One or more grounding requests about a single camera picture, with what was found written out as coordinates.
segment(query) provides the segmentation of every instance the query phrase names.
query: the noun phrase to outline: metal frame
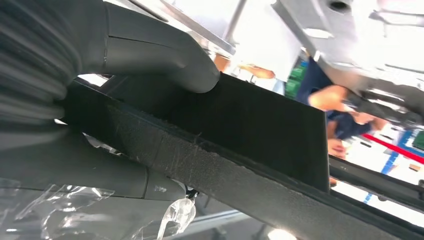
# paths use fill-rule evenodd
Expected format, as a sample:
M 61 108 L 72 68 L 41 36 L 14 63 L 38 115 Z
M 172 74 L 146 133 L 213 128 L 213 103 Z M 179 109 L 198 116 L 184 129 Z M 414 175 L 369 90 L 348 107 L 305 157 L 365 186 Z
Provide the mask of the metal frame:
M 424 188 L 329 156 L 330 175 L 340 181 L 424 213 Z
M 169 22 L 168 19 L 161 16 L 160 14 L 157 14 L 155 11 L 151 10 L 150 8 L 143 5 L 141 2 L 139 2 L 137 0 L 114 0 L 114 1 L 124 5 L 128 9 L 133 10 L 137 13 L 140 13 L 140 14 L 143 14 L 143 15 L 148 15 L 149 17 L 153 17 L 153 18 L 155 18 L 159 21 L 162 21 L 164 23 Z
M 224 50 L 226 53 L 230 55 L 234 55 L 236 53 L 236 48 L 233 45 L 231 45 L 224 39 L 221 39 L 221 37 L 216 36 L 199 23 L 195 22 L 193 19 L 191 19 L 190 17 L 182 13 L 180 10 L 175 8 L 172 4 L 169 4 L 165 0 L 160 0 L 160 3 L 161 4 L 158 4 L 160 10 L 166 13 L 167 15 L 171 16 L 173 19 L 184 24 L 189 29 L 193 30 L 196 34 L 215 44 L 220 49 Z
M 236 30 L 237 24 L 239 23 L 240 17 L 242 16 L 242 12 L 245 9 L 246 3 L 248 0 L 239 0 L 237 3 L 237 7 L 235 8 L 234 14 L 229 21 L 228 27 L 226 28 L 222 38 L 228 43 L 234 43 L 233 34 Z

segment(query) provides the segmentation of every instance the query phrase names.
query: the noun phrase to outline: blue shirt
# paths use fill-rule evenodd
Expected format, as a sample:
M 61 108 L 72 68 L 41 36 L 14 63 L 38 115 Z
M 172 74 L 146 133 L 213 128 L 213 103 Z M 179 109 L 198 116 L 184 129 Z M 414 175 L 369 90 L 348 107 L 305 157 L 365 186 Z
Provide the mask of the blue shirt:
M 312 93 L 330 85 L 333 85 L 333 82 L 327 77 L 312 57 L 310 57 L 306 73 L 295 99 L 298 102 L 309 105 L 308 97 Z M 327 117 L 327 123 L 330 121 L 337 122 L 334 135 L 336 138 L 341 140 L 348 139 L 352 136 L 366 134 L 372 129 L 371 124 L 369 123 L 364 125 L 357 124 L 352 115 L 347 112 L 333 110 L 327 111 L 325 114 Z

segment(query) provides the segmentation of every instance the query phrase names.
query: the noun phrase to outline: worker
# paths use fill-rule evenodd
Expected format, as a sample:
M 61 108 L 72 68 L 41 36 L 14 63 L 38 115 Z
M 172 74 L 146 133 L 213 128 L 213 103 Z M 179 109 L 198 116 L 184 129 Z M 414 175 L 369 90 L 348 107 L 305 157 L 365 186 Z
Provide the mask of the worker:
M 344 104 L 350 90 L 334 85 L 318 64 L 309 57 L 308 68 L 300 84 L 296 100 L 322 110 L 327 118 L 328 154 L 344 159 L 342 140 L 379 131 L 388 121 L 364 112 L 356 112 Z

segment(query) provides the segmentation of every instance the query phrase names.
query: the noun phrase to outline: clear plastic wrap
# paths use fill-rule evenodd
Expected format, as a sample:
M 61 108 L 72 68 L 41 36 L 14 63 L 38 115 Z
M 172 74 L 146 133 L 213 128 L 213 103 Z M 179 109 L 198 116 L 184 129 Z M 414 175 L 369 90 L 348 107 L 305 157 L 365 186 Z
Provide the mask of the clear plastic wrap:
M 144 209 L 143 199 L 108 199 L 113 191 L 94 187 L 51 185 L 41 192 L 1 178 L 0 187 L 0 239 L 161 240 L 183 232 L 196 215 L 190 199 L 169 206 L 147 200 L 153 208 Z
M 19 191 L 20 183 L 15 180 L 0 177 L 0 228 L 10 211 L 15 207 L 15 198 Z
M 18 239 L 53 240 L 65 235 L 85 235 L 91 240 L 111 240 L 96 232 L 86 232 L 81 222 L 102 221 L 101 214 L 86 214 L 77 210 L 109 198 L 114 192 L 94 187 L 51 185 L 22 210 L 14 214 L 14 221 L 6 234 Z
M 157 234 L 156 240 L 162 240 L 164 237 L 167 224 L 176 223 L 178 230 L 176 234 L 184 232 L 189 224 L 193 221 L 196 216 L 195 203 L 188 199 L 179 199 L 173 202 L 165 212 L 160 223 L 159 233 Z

